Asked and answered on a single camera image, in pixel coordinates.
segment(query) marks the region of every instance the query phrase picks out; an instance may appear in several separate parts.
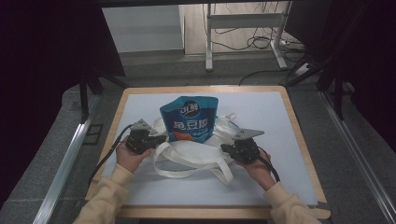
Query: human hand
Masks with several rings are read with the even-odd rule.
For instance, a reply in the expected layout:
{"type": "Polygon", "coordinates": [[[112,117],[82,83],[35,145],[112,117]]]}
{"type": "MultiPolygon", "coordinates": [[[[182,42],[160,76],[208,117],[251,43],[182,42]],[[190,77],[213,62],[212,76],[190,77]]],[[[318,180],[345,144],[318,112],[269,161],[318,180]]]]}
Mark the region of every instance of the human hand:
{"type": "Polygon", "coordinates": [[[141,155],[135,154],[126,147],[125,142],[127,138],[128,136],[116,148],[117,163],[129,172],[134,173],[142,160],[151,155],[153,148],[146,150],[141,155]]]}
{"type": "MultiPolygon", "coordinates": [[[[271,155],[265,153],[263,150],[260,150],[260,156],[267,161],[271,160],[271,155]]],[[[250,177],[256,180],[264,190],[270,189],[276,183],[271,177],[269,168],[259,160],[255,160],[253,163],[249,164],[244,164],[237,161],[236,164],[244,167],[250,177]]]]}

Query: aluminum rail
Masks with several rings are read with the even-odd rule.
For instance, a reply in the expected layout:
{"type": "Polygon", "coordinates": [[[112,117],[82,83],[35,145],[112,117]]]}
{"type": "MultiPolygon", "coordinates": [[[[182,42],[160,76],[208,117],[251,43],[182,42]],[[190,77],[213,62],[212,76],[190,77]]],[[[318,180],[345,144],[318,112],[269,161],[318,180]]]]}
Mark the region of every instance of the aluminum rail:
{"type": "Polygon", "coordinates": [[[396,210],[392,202],[392,199],[389,197],[384,186],[376,177],[370,164],[365,159],[359,145],[356,143],[347,125],[338,118],[338,116],[335,114],[335,111],[332,109],[332,99],[329,96],[329,93],[327,93],[326,91],[320,91],[319,95],[324,101],[329,111],[329,114],[331,115],[332,120],[335,123],[335,126],[337,127],[338,131],[344,138],[344,141],[346,142],[346,146],[349,149],[349,152],[353,160],[358,165],[358,168],[361,171],[361,174],[364,180],[366,181],[367,186],[369,187],[370,191],[373,193],[375,200],[378,202],[378,205],[382,210],[382,212],[384,213],[384,216],[387,219],[388,223],[396,223],[396,210]]]}
{"type": "Polygon", "coordinates": [[[52,215],[55,205],[58,202],[59,196],[61,195],[62,189],[64,188],[64,183],[66,182],[67,177],[69,176],[70,171],[73,167],[76,156],[84,140],[85,134],[90,127],[93,114],[96,110],[100,98],[100,95],[94,95],[92,97],[89,106],[90,115],[88,116],[85,123],[78,125],[73,139],[70,142],[69,148],[64,154],[64,159],[62,160],[58,172],[56,173],[51,185],[49,186],[49,191],[47,192],[47,195],[44,198],[44,201],[41,204],[41,207],[38,210],[35,221],[33,223],[44,224],[50,221],[50,216],[52,215]]]}

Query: cable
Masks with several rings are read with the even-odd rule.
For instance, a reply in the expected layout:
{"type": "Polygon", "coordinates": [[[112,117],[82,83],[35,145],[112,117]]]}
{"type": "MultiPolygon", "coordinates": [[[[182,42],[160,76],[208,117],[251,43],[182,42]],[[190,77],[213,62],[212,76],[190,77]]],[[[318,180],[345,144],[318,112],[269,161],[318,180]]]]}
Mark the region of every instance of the cable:
{"type": "MultiPolygon", "coordinates": [[[[205,29],[205,33],[207,34],[207,30],[206,30],[206,26],[205,26],[205,7],[204,7],[204,4],[202,4],[202,13],[203,13],[203,21],[204,21],[204,29],[205,29]]],[[[229,32],[231,32],[231,31],[234,31],[234,30],[237,30],[238,28],[233,28],[233,29],[231,29],[231,30],[228,30],[228,31],[225,31],[225,32],[222,32],[222,33],[218,33],[218,32],[216,32],[216,29],[215,29],[215,32],[217,33],[217,34],[225,34],[225,33],[229,33],[229,32]]],[[[254,32],[254,34],[253,34],[253,37],[251,37],[251,38],[249,38],[248,40],[247,40],[247,46],[246,47],[244,47],[244,48],[241,48],[241,49],[236,49],[236,48],[232,48],[232,47],[230,47],[230,46],[227,46],[227,45],[225,45],[225,44],[222,44],[222,43],[219,43],[219,42],[215,42],[215,41],[211,41],[212,42],[212,44],[216,44],[216,45],[221,45],[221,46],[223,46],[224,48],[227,48],[227,49],[232,49],[232,50],[244,50],[244,49],[248,49],[248,48],[255,48],[255,49],[266,49],[268,46],[269,46],[269,44],[270,44],[270,39],[268,38],[268,37],[266,37],[266,36],[255,36],[255,34],[257,33],[257,30],[258,30],[258,28],[256,28],[256,30],[255,30],[255,32],[254,32]],[[266,41],[267,42],[267,44],[264,46],[264,47],[258,47],[257,45],[256,45],[256,41],[266,41]]]]}
{"type": "MultiPolygon", "coordinates": [[[[214,10],[213,10],[213,14],[216,14],[216,5],[217,5],[217,4],[215,4],[214,10]]],[[[218,32],[218,30],[215,29],[215,33],[218,34],[218,35],[223,35],[223,34],[227,34],[227,33],[231,32],[231,31],[234,31],[234,30],[237,30],[237,29],[239,29],[239,28],[233,28],[233,29],[230,29],[230,30],[224,31],[224,32],[218,32]]]]}
{"type": "Polygon", "coordinates": [[[270,169],[270,172],[272,172],[274,174],[276,182],[279,182],[280,181],[279,175],[277,174],[277,171],[274,168],[274,165],[271,163],[270,157],[268,156],[267,152],[264,149],[262,149],[261,147],[259,147],[259,149],[261,149],[265,153],[265,156],[268,158],[268,161],[267,161],[265,158],[259,156],[259,158],[258,158],[259,161],[264,163],[268,167],[268,169],[270,169]]]}
{"type": "Polygon", "coordinates": [[[239,86],[241,86],[241,84],[242,84],[242,82],[245,80],[245,79],[247,79],[248,77],[252,77],[252,76],[254,76],[254,75],[256,75],[256,74],[259,74],[259,73],[267,73],[267,72],[287,72],[287,71],[291,71],[292,70],[292,68],[291,69],[285,69],[285,70],[262,70],[262,71],[257,71],[257,72],[253,72],[253,73],[250,73],[250,74],[248,74],[248,75],[246,75],[245,77],[243,77],[240,81],[239,81],[239,86]]]}
{"type": "Polygon", "coordinates": [[[93,170],[90,179],[88,181],[88,186],[91,184],[93,178],[95,177],[96,173],[98,172],[98,170],[102,167],[102,165],[107,161],[107,159],[111,156],[111,154],[113,154],[114,149],[116,149],[116,147],[119,145],[120,140],[123,136],[123,134],[132,127],[133,124],[130,124],[128,126],[126,126],[122,132],[120,133],[120,135],[117,137],[116,141],[114,142],[113,146],[111,146],[111,149],[107,152],[107,154],[102,158],[102,160],[98,163],[98,165],[96,166],[96,168],[93,170]]]}

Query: gray floor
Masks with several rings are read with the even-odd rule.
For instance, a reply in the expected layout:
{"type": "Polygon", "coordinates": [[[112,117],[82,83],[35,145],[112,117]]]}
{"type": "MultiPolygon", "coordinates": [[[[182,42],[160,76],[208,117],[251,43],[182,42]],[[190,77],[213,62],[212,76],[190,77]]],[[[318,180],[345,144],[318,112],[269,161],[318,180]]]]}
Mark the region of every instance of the gray floor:
{"type": "MultiPolygon", "coordinates": [[[[215,56],[214,71],[205,71],[204,56],[181,55],[132,57],[122,55],[131,87],[237,85],[245,75],[260,70],[277,70],[272,53],[215,56]]],[[[277,85],[287,72],[260,73],[242,85],[277,85]]],[[[315,88],[316,77],[289,88],[289,96],[302,128],[318,178],[332,211],[333,223],[387,223],[345,142],[336,129],[315,88]]],[[[92,126],[102,125],[99,141],[86,137],[50,223],[71,223],[85,203],[88,178],[98,161],[117,109],[122,89],[101,79],[105,87],[92,126]]],[[[80,119],[79,92],[64,93],[63,107],[42,147],[0,212],[0,223],[32,223],[43,202],[80,119]]],[[[379,180],[391,198],[396,198],[396,155],[344,97],[346,123],[379,180]]],[[[163,220],[118,218],[117,223],[163,223],[163,220]]]]}

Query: wooden table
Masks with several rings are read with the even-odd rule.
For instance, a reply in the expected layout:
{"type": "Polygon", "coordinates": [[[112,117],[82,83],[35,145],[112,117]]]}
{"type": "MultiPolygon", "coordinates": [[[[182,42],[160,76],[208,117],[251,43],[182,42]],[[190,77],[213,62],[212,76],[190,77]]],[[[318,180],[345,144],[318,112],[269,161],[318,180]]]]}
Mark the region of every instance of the wooden table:
{"type": "MultiPolygon", "coordinates": [[[[323,189],[319,183],[315,167],[312,163],[308,149],[306,147],[303,134],[301,132],[299,123],[294,114],[290,103],[289,96],[286,90],[280,86],[211,86],[211,87],[161,87],[161,88],[130,88],[124,91],[120,104],[117,109],[115,118],[108,133],[104,149],[100,160],[107,154],[116,131],[120,124],[125,103],[130,94],[158,94],[158,93],[195,93],[195,92],[245,92],[245,91],[279,91],[287,113],[290,118],[292,129],[294,130],[298,145],[304,158],[304,163],[313,183],[314,191],[318,197],[318,202],[327,203],[323,189]]],[[[99,179],[102,176],[104,167],[102,167],[90,185],[86,199],[92,197],[93,189],[96,187],[99,179]]],[[[312,212],[317,218],[328,218],[330,211],[321,208],[311,208],[312,212]]],[[[138,217],[138,218],[227,218],[227,219],[269,219],[271,207],[270,206],[243,206],[243,207],[207,207],[207,206],[179,206],[179,207],[147,207],[147,206],[131,206],[125,205],[121,208],[119,217],[138,217]]]]}

